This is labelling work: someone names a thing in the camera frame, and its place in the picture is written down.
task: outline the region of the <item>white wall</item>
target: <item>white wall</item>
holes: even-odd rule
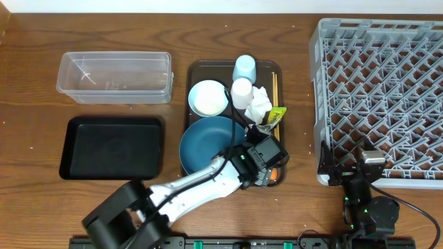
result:
[[[20,12],[443,14],[443,0],[0,0]]]

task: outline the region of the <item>gray dish rack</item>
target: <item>gray dish rack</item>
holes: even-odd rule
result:
[[[388,161],[376,186],[443,189],[443,22],[322,19],[309,55],[316,167],[322,140],[349,165],[368,137]]]

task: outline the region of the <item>wooden table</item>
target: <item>wooden table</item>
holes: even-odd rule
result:
[[[288,173],[276,188],[251,188],[203,205],[173,225],[189,236],[296,237],[306,229],[337,234],[343,224],[340,187],[316,180],[314,89],[308,42],[323,17],[442,20],[396,15],[44,15],[13,14],[0,45],[0,247],[67,248],[85,235],[81,220],[124,181],[64,181],[58,168],[67,122],[75,116],[162,116],[165,156],[148,185],[178,179],[186,71],[198,59],[251,54],[283,73]],[[167,51],[174,71],[169,104],[77,104],[55,90],[68,51]],[[443,192],[388,190],[443,223]],[[396,235],[427,248],[433,224],[401,206]]]

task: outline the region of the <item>yellow packet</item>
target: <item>yellow packet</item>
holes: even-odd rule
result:
[[[284,113],[286,113],[286,110],[286,107],[272,107],[271,111],[269,112],[268,121],[265,125],[260,125],[260,128],[264,129],[265,131],[272,130],[281,121]]]

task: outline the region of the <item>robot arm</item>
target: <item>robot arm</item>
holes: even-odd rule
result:
[[[251,127],[246,138],[245,144],[232,149],[230,158],[218,156],[207,168],[175,182],[147,189],[141,181],[124,184],[84,218],[93,245],[98,249],[153,248],[169,236],[171,225],[184,214],[239,188],[265,183],[273,167],[289,160],[270,133]],[[130,215],[134,212],[142,222],[139,226]]]
[[[351,233],[340,238],[342,246],[335,248],[387,248],[387,236],[394,234],[399,218],[396,201],[371,194],[370,183],[381,178],[386,159],[368,139],[363,147],[358,162],[346,167],[336,165],[326,142],[322,142],[317,174],[327,174],[329,186],[343,186],[343,218],[352,228]]]
[[[150,199],[152,203],[155,206],[159,206],[166,196],[200,181],[201,179],[208,177],[208,175],[215,174],[224,161],[224,158],[217,157],[211,165],[199,172],[186,176],[175,182],[151,186],[150,189],[152,194],[150,195]],[[232,162],[228,161],[226,166],[220,174],[214,178],[214,180],[202,183],[198,187],[193,187],[190,190],[177,195],[172,202],[164,205],[159,210],[159,213],[168,216],[169,226],[171,226],[184,214],[193,211],[204,203],[232,194],[241,185],[242,183],[239,180],[238,171],[235,169]]]

